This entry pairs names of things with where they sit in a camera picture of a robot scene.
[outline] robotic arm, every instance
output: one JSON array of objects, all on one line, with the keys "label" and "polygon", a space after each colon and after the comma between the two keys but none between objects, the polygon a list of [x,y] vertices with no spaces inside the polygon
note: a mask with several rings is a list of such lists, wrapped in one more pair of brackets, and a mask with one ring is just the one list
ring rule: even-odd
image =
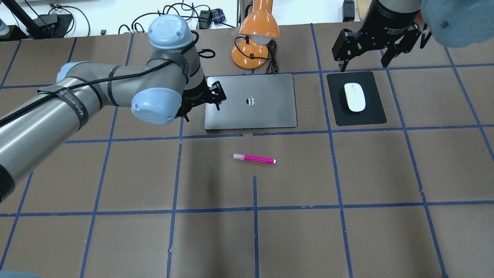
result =
[{"label": "robotic arm", "polygon": [[[426,23],[424,34],[414,21],[420,11]],[[420,34],[420,48],[431,34],[449,47],[481,43],[494,37],[493,13],[494,0],[372,0],[358,32],[341,30],[332,48],[333,57],[343,72],[356,56],[384,48],[381,64],[387,67],[400,53],[410,52]],[[427,26],[430,32],[426,36]]]},{"label": "robotic arm", "polygon": [[151,24],[149,38],[154,51],[145,68],[68,63],[55,85],[0,120],[0,202],[106,105],[130,107],[157,125],[188,121],[187,113],[204,103],[219,110],[226,96],[219,82],[207,86],[199,59],[204,51],[198,54],[199,35],[187,22],[163,15]]}]

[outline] gray laptop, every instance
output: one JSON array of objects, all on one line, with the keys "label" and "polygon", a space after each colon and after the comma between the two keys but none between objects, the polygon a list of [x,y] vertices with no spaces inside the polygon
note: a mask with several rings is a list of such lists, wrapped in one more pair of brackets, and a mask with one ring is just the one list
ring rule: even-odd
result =
[{"label": "gray laptop", "polygon": [[293,76],[289,73],[209,77],[220,81],[227,99],[216,109],[206,104],[204,128],[253,129],[297,126]]}]

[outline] apple logo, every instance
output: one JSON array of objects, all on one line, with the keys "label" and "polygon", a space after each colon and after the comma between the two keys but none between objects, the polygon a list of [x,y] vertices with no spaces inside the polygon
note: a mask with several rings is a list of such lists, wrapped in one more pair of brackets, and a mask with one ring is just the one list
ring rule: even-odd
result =
[{"label": "apple logo", "polygon": [[254,105],[254,97],[251,95],[248,99],[246,99],[246,103],[248,106]]}]

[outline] lamp shade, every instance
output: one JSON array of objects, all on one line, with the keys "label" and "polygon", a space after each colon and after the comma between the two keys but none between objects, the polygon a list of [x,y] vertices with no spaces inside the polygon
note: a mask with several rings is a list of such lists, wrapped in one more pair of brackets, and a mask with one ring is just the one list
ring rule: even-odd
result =
[{"label": "lamp shade", "polygon": [[280,29],[271,14],[272,9],[273,0],[254,0],[252,12],[242,22],[239,34],[279,39]]}]

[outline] pink marker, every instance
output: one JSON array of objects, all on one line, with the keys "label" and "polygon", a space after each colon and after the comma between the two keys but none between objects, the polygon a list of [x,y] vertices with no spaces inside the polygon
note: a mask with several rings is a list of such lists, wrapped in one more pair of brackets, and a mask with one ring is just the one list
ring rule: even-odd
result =
[{"label": "pink marker", "polygon": [[274,158],[236,154],[236,153],[233,154],[233,158],[240,159],[240,160],[249,160],[249,161],[255,161],[255,162],[269,163],[269,164],[275,164],[276,163],[276,159],[274,159]]}]

